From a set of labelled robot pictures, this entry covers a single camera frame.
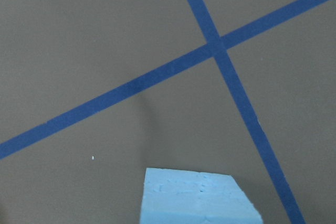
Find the light blue foam block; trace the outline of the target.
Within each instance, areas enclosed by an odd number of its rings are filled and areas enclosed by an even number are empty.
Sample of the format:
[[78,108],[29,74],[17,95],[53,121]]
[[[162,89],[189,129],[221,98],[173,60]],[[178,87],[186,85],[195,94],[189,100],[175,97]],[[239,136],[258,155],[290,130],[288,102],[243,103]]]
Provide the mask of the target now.
[[262,223],[229,175],[147,168],[140,223]]

